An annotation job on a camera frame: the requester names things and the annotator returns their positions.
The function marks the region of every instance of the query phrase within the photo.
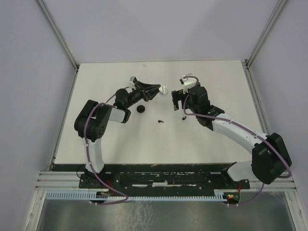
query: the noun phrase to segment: white table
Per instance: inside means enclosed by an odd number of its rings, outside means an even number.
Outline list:
[[[251,159],[244,148],[202,127],[194,116],[183,121],[183,113],[173,110],[171,91],[182,88],[179,79],[188,73],[200,79],[213,105],[261,131],[240,61],[81,64],[55,164],[86,163],[82,140],[74,130],[76,117],[88,99],[105,102],[116,90],[128,86],[131,76],[144,83],[166,85],[168,94],[130,107],[131,116],[126,124],[108,123],[102,139],[105,163],[226,163]],[[145,106],[142,114],[136,111],[139,104]]]

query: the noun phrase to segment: black round object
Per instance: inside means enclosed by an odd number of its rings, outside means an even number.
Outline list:
[[[145,107],[144,107],[143,105],[139,105],[139,106],[137,107],[137,112],[143,113],[144,111],[145,111]]]

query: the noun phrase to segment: gray floor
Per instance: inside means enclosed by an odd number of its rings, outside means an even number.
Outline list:
[[[253,196],[242,193],[243,201]],[[46,200],[38,231],[295,231],[284,193],[263,193],[251,204]]]

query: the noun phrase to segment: gray wall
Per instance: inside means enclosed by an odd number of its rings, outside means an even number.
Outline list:
[[[24,225],[74,70],[33,0],[0,7],[0,230]]]
[[[277,0],[45,0],[78,63],[247,59]]]
[[[272,131],[283,135],[308,212],[308,1],[292,0],[253,65]]]

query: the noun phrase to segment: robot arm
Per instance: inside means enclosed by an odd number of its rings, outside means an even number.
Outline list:
[[[286,170],[277,155],[262,140],[257,139],[258,136],[270,143],[288,166],[291,166],[290,156],[280,135],[268,135],[247,129],[234,121],[224,110],[211,105],[206,89],[201,87],[196,79],[182,78],[180,82],[184,85],[183,89],[171,93],[174,110],[179,109],[178,101],[181,101],[182,108],[190,109],[202,126],[229,137],[252,155],[251,161],[233,163],[225,170],[234,181],[257,177],[261,182],[271,184]]]
[[[94,111],[86,131],[88,144],[84,140],[83,132],[88,116],[93,108],[98,105],[98,102],[88,100],[75,121],[74,129],[78,132],[79,137],[83,139],[85,149],[88,146],[91,164],[97,173],[100,173],[104,168],[101,140],[106,131],[108,121],[126,123],[131,114],[128,109],[129,107],[141,99],[148,102],[159,92],[162,94],[166,94],[167,92],[164,86],[141,83],[136,77],[131,77],[128,83],[132,92],[128,93],[126,89],[119,89],[115,93],[115,103],[113,106],[104,104]],[[86,169],[92,172],[89,163],[86,163]]]

